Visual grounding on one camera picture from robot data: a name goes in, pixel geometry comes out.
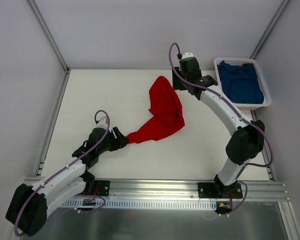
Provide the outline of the red t shirt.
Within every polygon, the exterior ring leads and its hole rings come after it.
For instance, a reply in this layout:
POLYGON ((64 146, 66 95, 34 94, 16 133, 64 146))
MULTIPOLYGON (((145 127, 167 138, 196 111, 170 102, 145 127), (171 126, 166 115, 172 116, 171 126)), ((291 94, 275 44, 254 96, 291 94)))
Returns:
POLYGON ((164 76, 159 76, 149 89, 150 109, 152 118, 138 131, 126 137, 130 144, 165 139, 185 126, 183 106, 173 90, 172 85, 164 76))

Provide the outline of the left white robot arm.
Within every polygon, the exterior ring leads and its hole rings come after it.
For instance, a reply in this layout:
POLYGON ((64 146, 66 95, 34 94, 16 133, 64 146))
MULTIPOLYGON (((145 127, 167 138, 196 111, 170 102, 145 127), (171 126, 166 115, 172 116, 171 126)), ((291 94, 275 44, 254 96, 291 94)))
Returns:
POLYGON ((128 143, 129 139, 117 127, 96 127, 59 170, 32 185, 19 185, 5 215, 14 226, 14 234, 35 235, 65 201, 80 193, 91 194, 95 176, 89 169, 100 155, 122 149, 128 143))

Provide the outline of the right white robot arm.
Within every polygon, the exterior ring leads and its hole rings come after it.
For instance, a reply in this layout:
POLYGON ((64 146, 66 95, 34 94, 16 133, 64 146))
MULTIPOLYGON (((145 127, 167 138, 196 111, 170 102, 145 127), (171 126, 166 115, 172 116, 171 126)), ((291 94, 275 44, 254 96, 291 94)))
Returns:
POLYGON ((199 197, 226 199, 241 198, 238 193, 238 177, 247 164, 264 148, 265 125, 253 121, 243 114, 218 87, 210 75, 202 75, 199 63, 192 53, 177 55, 179 66, 172 69, 174 90, 188 91, 207 105, 227 128, 231 138, 225 147, 227 159, 222 170, 214 177, 213 183, 202 183, 199 197))

